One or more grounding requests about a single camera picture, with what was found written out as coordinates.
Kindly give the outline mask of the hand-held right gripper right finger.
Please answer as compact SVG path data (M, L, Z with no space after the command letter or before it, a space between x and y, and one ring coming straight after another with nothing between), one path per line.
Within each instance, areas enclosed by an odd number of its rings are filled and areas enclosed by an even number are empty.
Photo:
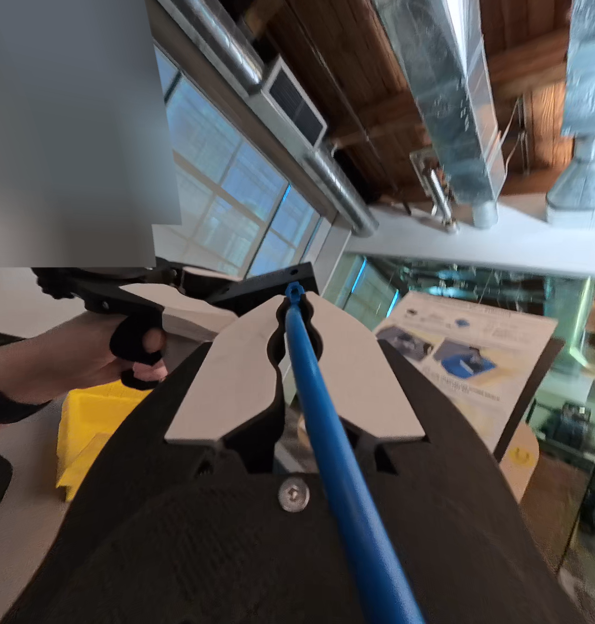
M305 296L322 341L318 366L338 416L380 441L423 439L425 431L375 335L314 292Z

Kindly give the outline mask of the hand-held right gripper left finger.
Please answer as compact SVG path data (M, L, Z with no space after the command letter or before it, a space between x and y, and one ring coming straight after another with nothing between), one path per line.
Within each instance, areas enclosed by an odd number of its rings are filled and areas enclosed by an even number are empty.
M285 303L286 297L278 294L215 337L165 441L215 445L282 395Z

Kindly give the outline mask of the yellow plastic bin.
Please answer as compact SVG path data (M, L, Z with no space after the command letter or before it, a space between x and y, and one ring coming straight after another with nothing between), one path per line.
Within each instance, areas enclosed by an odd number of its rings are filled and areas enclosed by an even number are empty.
M65 502L74 499L107 441L149 394L120 381L68 393L58 426L55 482Z

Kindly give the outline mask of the rectangular silver duct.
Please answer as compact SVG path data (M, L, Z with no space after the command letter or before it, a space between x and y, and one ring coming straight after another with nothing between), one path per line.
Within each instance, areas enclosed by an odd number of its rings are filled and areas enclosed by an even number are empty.
M505 181L479 1L374 1L454 198L498 222Z

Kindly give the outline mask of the large paned window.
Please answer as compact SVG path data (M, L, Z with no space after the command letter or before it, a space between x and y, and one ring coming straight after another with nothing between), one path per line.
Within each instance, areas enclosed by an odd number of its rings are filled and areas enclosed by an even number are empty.
M254 277L303 260L322 217L155 46L181 207L156 256Z

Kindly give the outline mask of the black ethernet switch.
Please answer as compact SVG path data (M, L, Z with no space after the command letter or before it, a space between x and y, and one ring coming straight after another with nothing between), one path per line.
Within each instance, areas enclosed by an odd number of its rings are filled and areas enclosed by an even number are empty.
M293 282L298 282L306 292L320 294L313 266L306 262L223 286L206 302L241 317L275 296L285 297Z

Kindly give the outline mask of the silver pipe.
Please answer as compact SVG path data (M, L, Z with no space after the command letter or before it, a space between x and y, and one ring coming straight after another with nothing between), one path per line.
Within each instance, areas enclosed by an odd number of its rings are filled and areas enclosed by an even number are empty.
M433 203L432 215L438 216L442 227L449 234L456 234L459 226L454 217L448 185L440 161L431 147L410 152L410 162L426 196Z

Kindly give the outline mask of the silver ventilation duct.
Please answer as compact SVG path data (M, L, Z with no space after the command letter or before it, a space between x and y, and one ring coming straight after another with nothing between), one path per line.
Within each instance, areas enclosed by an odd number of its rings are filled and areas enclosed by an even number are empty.
M154 42L319 214L378 222L334 159L328 124L282 56L265 63L219 1L146 1Z

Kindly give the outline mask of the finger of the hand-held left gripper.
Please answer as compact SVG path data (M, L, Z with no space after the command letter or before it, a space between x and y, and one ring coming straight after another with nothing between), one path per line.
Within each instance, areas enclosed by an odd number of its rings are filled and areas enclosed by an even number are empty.
M226 273L215 271L212 269L197 267L197 266L183 266L183 275L191 275L199 279L204 280L219 280L229 283L239 283L240 278L238 276L228 275Z
M198 342L214 339L238 316L230 311L211 306L203 300L187 297L175 287L158 283L121 285L120 289L154 303L161 308L161 328L167 333Z

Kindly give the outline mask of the person's left hand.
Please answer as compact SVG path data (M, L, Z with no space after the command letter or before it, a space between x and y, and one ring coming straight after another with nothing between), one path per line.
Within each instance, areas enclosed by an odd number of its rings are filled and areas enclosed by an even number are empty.
M142 381L163 380L168 374L163 361L131 363L111 352L111 337L124 320L85 312L36 337L0 346L0 393L39 405L74 389L112 383L125 370Z

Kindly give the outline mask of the conical silver duct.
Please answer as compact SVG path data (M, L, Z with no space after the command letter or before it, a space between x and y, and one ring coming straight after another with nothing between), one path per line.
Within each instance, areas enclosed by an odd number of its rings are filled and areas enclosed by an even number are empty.
M595 1L573 2L561 135L574 138L573 158L546 194L546 220L595 229Z

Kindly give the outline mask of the printed instruction sheet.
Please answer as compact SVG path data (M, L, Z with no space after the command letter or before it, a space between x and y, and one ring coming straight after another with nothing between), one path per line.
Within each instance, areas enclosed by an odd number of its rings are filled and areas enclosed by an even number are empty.
M496 451L554 319L409 292L373 333L403 355Z

